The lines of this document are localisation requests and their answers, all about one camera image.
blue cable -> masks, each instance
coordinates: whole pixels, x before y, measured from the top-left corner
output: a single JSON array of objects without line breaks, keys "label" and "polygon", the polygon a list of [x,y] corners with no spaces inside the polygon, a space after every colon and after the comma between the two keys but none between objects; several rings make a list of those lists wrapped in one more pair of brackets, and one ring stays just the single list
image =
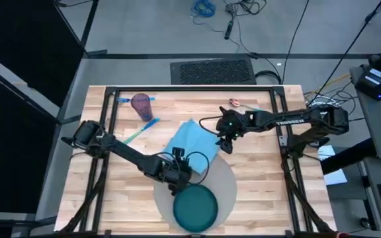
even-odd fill
[{"label": "blue cable", "polygon": [[210,0],[196,0],[192,12],[201,17],[212,17],[216,14],[216,6]]}]

white paper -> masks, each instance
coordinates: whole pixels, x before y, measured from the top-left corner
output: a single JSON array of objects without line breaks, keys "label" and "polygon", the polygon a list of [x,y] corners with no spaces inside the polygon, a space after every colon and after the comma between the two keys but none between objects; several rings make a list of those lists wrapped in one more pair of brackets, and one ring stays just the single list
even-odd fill
[{"label": "white paper", "polygon": [[[318,158],[322,161],[331,157],[332,155],[335,155],[335,151],[331,145],[324,145],[318,149]],[[326,185],[348,182],[342,169],[339,169],[333,173],[329,173],[328,175],[324,175],[324,181]]]}]

light blue towel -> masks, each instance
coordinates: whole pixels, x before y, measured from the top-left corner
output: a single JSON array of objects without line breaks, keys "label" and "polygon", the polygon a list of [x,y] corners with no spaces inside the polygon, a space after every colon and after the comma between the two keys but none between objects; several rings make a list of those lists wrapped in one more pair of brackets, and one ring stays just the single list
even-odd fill
[{"label": "light blue towel", "polygon": [[[218,140],[216,135],[202,129],[194,120],[189,120],[182,124],[164,151],[171,153],[173,147],[180,147],[185,149],[185,157],[193,151],[199,151],[205,154],[211,163],[219,149],[216,145]],[[206,159],[200,154],[192,154],[189,157],[189,165],[198,174],[202,174],[207,168]]]}]

black wall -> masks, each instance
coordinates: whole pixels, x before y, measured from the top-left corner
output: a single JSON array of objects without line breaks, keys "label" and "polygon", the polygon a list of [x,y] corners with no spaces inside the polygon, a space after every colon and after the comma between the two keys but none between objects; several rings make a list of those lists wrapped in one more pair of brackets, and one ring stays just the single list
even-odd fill
[{"label": "black wall", "polygon": [[55,126],[0,83],[0,212],[36,213]]},{"label": "black wall", "polygon": [[52,0],[0,0],[0,63],[61,106],[84,50]]}]

red object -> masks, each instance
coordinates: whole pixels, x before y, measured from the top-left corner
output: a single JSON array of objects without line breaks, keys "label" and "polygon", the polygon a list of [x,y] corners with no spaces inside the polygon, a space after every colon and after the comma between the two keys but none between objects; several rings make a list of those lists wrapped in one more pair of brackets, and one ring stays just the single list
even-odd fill
[{"label": "red object", "polygon": [[241,103],[237,99],[229,99],[229,103],[232,106],[240,106],[241,105]]},{"label": "red object", "polygon": [[149,122],[152,119],[151,100],[148,95],[138,93],[132,97],[130,104],[144,122]]}]

